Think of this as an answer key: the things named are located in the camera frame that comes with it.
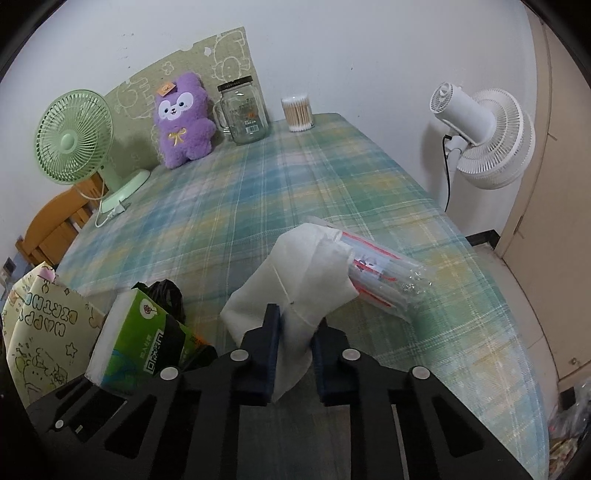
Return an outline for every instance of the beige door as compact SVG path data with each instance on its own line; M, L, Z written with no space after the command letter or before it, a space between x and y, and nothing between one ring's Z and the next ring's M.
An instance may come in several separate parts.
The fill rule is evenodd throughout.
M591 89L545 28L552 85L548 138L531 200L503 259L565 379L591 367Z

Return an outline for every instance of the white tissue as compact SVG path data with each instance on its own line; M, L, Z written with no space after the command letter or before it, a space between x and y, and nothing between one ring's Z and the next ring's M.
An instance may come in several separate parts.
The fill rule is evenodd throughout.
M284 233L220 314L240 345L248 330L262 325L267 304L279 305L283 331L273 401L295 386L310 367L310 340L322 318L358 295L348 276L353 251L340 241L341 234L312 223Z

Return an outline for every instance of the stuffed animal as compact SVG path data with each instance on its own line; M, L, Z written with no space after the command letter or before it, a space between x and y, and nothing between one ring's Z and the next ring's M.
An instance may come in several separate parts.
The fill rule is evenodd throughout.
M156 94L154 121L160 129L160 150L164 164L177 168L202 158L212 150L216 125L207 118L207 92L193 72L176 80L176 90Z

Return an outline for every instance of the table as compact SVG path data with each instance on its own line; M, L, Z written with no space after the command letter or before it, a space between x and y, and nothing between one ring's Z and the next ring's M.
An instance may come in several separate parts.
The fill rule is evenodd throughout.
M547 478L541 394L509 308L475 252L425 191L341 116L238 147L225 142L173 171L154 170L126 213L89 222L64 257L62 281L108 309L137 281L169 278L187 324L224 353L230 294L306 216L325 218L428 265L433 291L408 324L355 300L328 321L388 367L429 367L527 468ZM324 408L311 372L277 404L244 408L239 478L343 479L346 407Z

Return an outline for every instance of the clear plastic container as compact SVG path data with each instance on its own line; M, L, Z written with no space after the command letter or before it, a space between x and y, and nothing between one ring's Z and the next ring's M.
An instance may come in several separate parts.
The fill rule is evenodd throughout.
M269 124L261 94L252 84L252 77L243 77L217 87L222 94L219 102L232 139L238 145L256 142L267 136Z
M353 248L349 278L360 298L410 321L413 308L432 285L434 268L317 217L306 221L343 232L340 240Z

